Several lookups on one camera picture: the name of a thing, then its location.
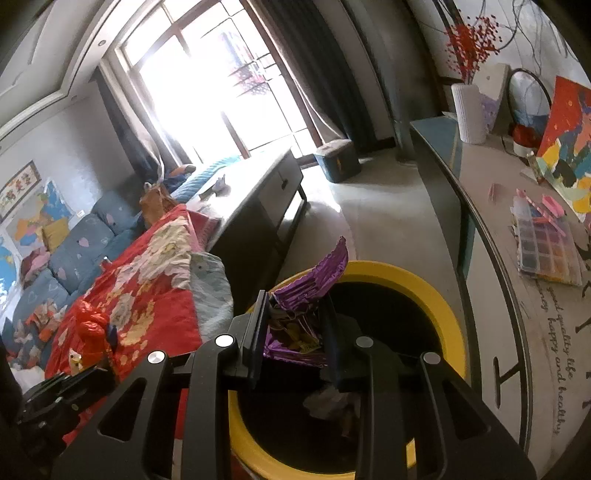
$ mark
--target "red blanket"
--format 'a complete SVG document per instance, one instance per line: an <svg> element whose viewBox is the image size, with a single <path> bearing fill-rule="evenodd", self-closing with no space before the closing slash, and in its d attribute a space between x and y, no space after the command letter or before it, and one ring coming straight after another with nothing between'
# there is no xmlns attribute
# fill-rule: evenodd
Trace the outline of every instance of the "red blanket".
<svg viewBox="0 0 591 480"><path fill-rule="evenodd" d="M154 350L170 356L202 343L189 289L191 253L204 250L217 222L178 205L138 238L96 279L84 300L104 312L118 331L115 366L123 380ZM69 350L82 351L70 309L53 341L46 378L70 372ZM81 428L93 411L81 415ZM66 436L68 442L75 432Z"/></svg>

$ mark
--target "colorful abstract painting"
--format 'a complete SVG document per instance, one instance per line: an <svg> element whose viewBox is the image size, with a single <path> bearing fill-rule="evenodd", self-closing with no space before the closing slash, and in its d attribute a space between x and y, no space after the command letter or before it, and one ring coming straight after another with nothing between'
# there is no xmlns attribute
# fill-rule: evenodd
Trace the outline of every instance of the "colorful abstract painting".
<svg viewBox="0 0 591 480"><path fill-rule="evenodd" d="M41 176L31 160L0 190L0 222L21 203L29 193L41 181Z"/></svg>
<svg viewBox="0 0 591 480"><path fill-rule="evenodd" d="M591 90L556 77L538 165L587 228L591 225Z"/></svg>
<svg viewBox="0 0 591 480"><path fill-rule="evenodd" d="M17 266L14 254L6 248L0 235L0 313L4 311L11 290L17 284Z"/></svg>
<svg viewBox="0 0 591 480"><path fill-rule="evenodd" d="M41 230L60 218L71 218L68 208L55 183L47 182L44 190L22 203L17 214L7 225L7 231L23 258L43 246Z"/></svg>

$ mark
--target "window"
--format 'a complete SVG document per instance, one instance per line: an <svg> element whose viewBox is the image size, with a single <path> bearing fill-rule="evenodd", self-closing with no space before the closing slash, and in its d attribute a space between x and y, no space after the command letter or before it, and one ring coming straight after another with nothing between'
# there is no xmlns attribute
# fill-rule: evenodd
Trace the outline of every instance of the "window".
<svg viewBox="0 0 591 480"><path fill-rule="evenodd" d="M191 158L246 158L277 144L300 158L320 143L277 52L240 0L163 0L122 50L133 81Z"/></svg>

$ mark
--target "crumpled purple packaging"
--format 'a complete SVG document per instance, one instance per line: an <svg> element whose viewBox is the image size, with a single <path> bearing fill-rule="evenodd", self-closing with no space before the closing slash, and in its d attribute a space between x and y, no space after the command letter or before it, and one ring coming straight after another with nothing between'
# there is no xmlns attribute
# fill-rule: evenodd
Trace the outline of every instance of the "crumpled purple packaging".
<svg viewBox="0 0 591 480"><path fill-rule="evenodd" d="M264 355L267 358L313 367L325 367L317 302L339 280L349 254L344 237L335 249L306 275L271 296L271 320Z"/></svg>

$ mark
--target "white vase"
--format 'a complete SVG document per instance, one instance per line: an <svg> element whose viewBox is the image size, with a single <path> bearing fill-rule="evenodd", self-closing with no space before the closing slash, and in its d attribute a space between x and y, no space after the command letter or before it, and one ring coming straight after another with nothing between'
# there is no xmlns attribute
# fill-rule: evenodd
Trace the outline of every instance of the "white vase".
<svg viewBox="0 0 591 480"><path fill-rule="evenodd" d="M460 138L465 143L483 144L487 132L478 85L454 83L452 85L452 94L453 101L456 104Z"/></svg>

